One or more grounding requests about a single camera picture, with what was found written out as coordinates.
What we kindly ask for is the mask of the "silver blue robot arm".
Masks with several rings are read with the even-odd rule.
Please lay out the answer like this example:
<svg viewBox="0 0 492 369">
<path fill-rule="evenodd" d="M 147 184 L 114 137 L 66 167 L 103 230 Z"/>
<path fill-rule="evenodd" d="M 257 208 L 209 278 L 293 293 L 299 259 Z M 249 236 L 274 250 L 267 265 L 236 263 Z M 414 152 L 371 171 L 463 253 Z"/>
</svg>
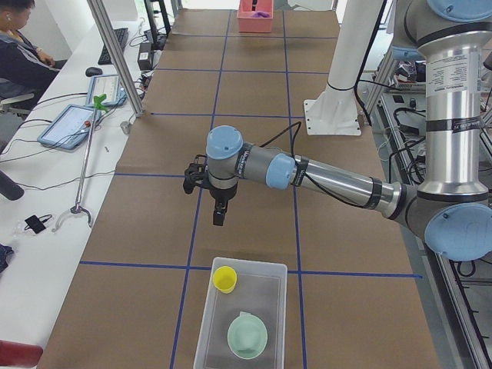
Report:
<svg viewBox="0 0 492 369">
<path fill-rule="evenodd" d="M 426 70 L 426 175 L 418 185 L 380 180 L 246 142 L 230 125 L 207 137 L 206 183 L 214 223 L 224 221 L 242 178 L 270 188 L 305 187 L 380 212 L 452 261 L 491 250 L 491 207 L 479 179 L 480 57 L 491 37 L 489 1 L 399 1 L 394 56 Z"/>
</svg>

